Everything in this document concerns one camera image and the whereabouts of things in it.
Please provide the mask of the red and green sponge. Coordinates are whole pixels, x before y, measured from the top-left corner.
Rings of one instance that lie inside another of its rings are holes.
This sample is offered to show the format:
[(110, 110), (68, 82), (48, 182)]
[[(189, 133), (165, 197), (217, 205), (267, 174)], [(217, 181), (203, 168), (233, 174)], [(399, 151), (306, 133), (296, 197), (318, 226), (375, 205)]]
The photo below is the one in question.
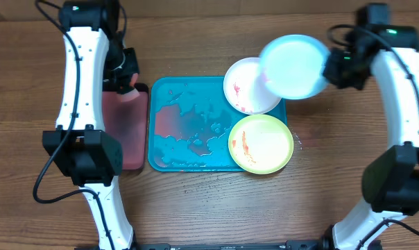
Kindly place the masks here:
[(120, 95), (120, 102), (132, 101), (133, 99), (136, 99), (137, 97), (140, 96), (139, 91), (135, 88), (135, 84), (137, 82), (138, 76), (139, 76), (138, 73), (135, 73), (132, 75), (131, 80), (129, 82), (130, 90)]

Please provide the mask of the light blue plate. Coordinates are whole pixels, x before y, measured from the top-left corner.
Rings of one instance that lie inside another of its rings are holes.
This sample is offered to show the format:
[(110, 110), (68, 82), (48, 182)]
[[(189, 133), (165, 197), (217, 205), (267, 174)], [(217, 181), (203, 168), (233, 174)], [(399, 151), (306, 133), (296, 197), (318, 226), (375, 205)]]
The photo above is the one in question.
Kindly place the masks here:
[(259, 55), (258, 79), (276, 96), (308, 99), (328, 84), (323, 70), (329, 49), (308, 35), (285, 35), (269, 42)]

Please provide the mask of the white plate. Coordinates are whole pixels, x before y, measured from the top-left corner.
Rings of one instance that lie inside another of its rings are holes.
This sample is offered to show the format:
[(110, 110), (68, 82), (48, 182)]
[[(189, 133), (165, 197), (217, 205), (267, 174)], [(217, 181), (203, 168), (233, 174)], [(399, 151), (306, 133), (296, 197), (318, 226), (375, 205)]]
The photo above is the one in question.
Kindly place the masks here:
[(247, 115), (267, 113), (282, 99), (270, 92), (259, 78), (257, 57), (241, 59), (228, 69), (223, 79), (223, 92), (233, 108)]

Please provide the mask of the yellow-green plate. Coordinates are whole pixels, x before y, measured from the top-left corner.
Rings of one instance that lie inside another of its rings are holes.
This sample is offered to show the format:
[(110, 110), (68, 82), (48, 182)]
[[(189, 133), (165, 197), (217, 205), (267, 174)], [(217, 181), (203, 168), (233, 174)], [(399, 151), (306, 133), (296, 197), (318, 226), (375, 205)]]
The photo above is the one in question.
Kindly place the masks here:
[(270, 115), (249, 115), (230, 131), (228, 150), (233, 161), (253, 174), (272, 174), (290, 161), (293, 136), (287, 125)]

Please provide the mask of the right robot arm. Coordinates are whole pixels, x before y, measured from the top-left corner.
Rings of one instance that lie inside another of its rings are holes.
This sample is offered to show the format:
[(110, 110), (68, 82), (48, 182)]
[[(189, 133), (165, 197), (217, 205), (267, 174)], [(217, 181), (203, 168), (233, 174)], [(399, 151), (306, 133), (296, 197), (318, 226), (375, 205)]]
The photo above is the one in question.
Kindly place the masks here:
[(362, 90), (368, 78), (376, 80), (388, 146), (365, 168), (361, 200), (326, 230), (316, 248), (380, 249), (381, 233), (419, 212), (418, 32), (392, 25), (387, 4), (367, 4), (331, 50), (323, 76), (339, 89)]

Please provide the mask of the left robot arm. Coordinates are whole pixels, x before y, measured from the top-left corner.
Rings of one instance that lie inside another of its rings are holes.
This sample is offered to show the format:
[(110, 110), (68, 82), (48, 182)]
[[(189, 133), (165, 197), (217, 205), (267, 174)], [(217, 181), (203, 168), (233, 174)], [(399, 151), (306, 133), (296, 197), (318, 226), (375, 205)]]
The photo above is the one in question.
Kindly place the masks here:
[(103, 93), (134, 90), (139, 66), (133, 48), (119, 29), (125, 10), (119, 1), (66, 1), (52, 24), (63, 34), (65, 81), (59, 115), (42, 144), (49, 159), (38, 175), (33, 198), (51, 164), (69, 177), (77, 190), (49, 199), (55, 203), (82, 194), (92, 212), (97, 249), (136, 249), (135, 232), (123, 208), (119, 176), (123, 170), (121, 143), (105, 131)]

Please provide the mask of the black tray with red mat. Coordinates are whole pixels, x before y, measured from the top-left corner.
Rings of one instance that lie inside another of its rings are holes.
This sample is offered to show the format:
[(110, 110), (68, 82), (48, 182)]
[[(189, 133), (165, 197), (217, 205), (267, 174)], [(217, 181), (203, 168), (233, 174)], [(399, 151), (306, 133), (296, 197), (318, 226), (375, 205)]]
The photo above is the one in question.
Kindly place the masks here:
[(103, 93), (105, 132), (120, 142), (123, 150), (123, 169), (135, 171), (144, 167), (148, 123), (148, 86), (137, 83), (140, 96), (120, 102), (120, 94)]

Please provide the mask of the teal plastic tray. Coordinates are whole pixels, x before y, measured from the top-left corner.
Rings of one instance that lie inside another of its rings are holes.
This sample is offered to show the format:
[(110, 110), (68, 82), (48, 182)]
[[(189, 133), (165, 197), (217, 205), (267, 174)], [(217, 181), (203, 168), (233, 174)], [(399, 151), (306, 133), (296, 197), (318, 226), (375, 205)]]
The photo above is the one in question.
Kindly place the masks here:
[(246, 114), (233, 108), (222, 76), (171, 76), (151, 90), (148, 161), (159, 172), (240, 172), (230, 154), (231, 133), (239, 148), (252, 147), (236, 129)]

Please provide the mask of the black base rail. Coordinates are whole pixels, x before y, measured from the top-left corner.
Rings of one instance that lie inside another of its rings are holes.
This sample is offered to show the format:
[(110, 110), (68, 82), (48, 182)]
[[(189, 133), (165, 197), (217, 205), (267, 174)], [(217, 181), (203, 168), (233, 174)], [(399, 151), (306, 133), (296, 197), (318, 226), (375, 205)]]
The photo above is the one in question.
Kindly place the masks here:
[(327, 250), (333, 249), (328, 240), (288, 240), (281, 243), (252, 244), (137, 244), (130, 250)]

